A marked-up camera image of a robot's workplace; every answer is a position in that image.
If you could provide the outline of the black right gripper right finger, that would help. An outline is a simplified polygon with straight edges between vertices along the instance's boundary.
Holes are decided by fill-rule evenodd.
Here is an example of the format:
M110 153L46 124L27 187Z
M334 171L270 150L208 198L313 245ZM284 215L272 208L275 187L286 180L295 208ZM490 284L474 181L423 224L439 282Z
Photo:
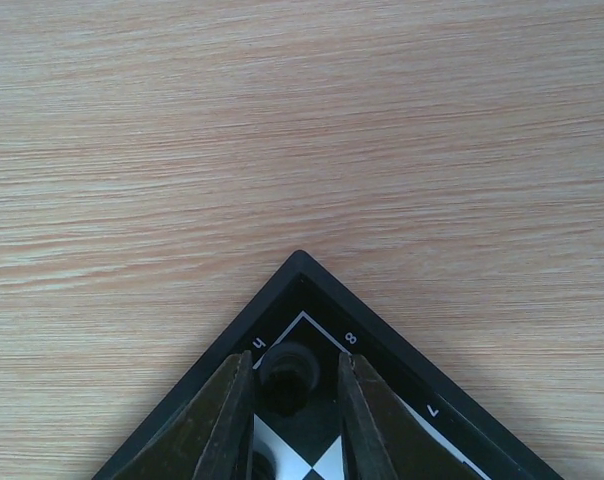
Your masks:
M364 356L339 356L337 394L346 479L472 477L472 469L420 426Z

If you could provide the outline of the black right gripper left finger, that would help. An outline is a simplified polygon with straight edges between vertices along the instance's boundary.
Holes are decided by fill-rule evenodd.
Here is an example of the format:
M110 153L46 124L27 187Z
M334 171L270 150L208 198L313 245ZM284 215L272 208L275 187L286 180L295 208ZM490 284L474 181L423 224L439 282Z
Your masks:
M228 356L161 434L116 479L249 479L254 373L249 351Z

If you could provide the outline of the black chess rook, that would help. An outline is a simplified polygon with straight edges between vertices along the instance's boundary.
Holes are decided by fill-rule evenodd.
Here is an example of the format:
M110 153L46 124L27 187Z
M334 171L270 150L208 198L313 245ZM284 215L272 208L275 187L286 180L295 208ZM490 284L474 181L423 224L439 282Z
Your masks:
M308 347L285 341L264 355L258 377L265 408L290 417L307 405L320 380L320 364Z

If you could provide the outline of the black white chess board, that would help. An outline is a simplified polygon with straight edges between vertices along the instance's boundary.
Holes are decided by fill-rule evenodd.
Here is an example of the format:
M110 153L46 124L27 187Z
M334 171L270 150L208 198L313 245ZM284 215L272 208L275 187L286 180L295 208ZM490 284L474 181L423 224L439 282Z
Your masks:
M304 409L265 408L258 367L275 345L295 341L320 364ZM256 374L254 438L279 479L343 475L338 359L360 354L438 443L483 479L553 479L555 470L342 285L307 252L294 252L160 403L98 470L110 479L201 389L226 357L249 351Z

